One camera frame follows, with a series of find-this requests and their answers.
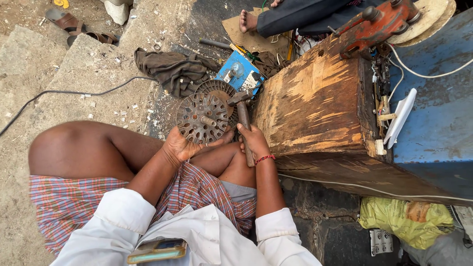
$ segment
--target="yellow plastic bag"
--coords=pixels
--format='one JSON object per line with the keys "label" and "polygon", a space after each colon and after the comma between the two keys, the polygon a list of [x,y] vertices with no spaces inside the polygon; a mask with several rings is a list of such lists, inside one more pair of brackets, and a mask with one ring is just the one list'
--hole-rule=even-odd
{"label": "yellow plastic bag", "polygon": [[358,222],[365,229],[384,229],[414,248],[430,247],[437,236],[454,230],[445,205],[363,197]]}

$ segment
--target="man's left hand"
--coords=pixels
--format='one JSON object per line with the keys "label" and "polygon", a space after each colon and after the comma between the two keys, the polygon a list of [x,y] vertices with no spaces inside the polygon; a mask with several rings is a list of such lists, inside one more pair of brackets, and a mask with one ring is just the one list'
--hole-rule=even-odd
{"label": "man's left hand", "polygon": [[[224,143],[223,139],[219,139],[215,142],[209,143],[208,147],[218,146]],[[169,135],[167,136],[166,142],[163,145],[163,149],[166,154],[176,161],[176,163],[182,163],[183,161],[190,159],[197,152],[202,150],[205,144],[195,144],[185,139],[179,132],[177,126],[173,127]]]}

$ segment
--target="shirt sleeve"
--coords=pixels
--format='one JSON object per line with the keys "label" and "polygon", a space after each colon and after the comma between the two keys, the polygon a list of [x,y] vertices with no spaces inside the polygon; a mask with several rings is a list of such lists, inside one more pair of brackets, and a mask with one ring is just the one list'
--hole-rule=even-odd
{"label": "shirt sleeve", "polygon": [[305,247],[288,208],[256,219],[256,241],[272,266],[322,266]]}
{"label": "shirt sleeve", "polygon": [[69,237],[52,266],[128,265],[156,209],[136,191],[120,188],[104,194],[94,216]]}

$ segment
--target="brown sandal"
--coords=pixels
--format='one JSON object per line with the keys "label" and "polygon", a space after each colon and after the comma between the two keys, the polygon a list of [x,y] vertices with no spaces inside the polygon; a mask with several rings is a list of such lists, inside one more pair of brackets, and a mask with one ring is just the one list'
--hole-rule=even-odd
{"label": "brown sandal", "polygon": [[54,22],[58,27],[67,31],[69,35],[79,35],[81,32],[91,31],[84,21],[78,20],[75,16],[70,13],[63,13],[57,9],[50,9],[46,12],[46,18]]}
{"label": "brown sandal", "polygon": [[[69,45],[69,47],[72,46],[72,44],[74,43],[74,41],[77,39],[77,35],[79,35],[79,33],[77,33],[76,35],[73,35],[71,34],[71,36],[69,36],[67,38],[67,45]],[[112,35],[110,33],[97,33],[97,32],[86,32],[85,34],[89,35],[90,37],[98,40],[99,42],[103,43],[103,44],[113,44],[115,46],[118,46],[118,42],[120,41],[120,35]]]}

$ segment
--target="hammer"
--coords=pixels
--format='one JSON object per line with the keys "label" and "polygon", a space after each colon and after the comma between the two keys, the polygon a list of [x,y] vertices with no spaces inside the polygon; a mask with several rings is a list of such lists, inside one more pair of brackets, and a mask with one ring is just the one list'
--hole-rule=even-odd
{"label": "hammer", "polygon": [[[238,111],[238,119],[240,123],[244,125],[247,129],[251,130],[250,125],[250,116],[248,115],[248,109],[246,108],[246,100],[253,97],[253,92],[249,89],[237,92],[232,98],[227,100],[227,104],[230,107],[236,105]],[[248,167],[254,166],[253,152],[250,150],[250,146],[246,143],[246,138],[243,137],[243,143],[245,144],[245,155],[246,155],[246,164]]]}

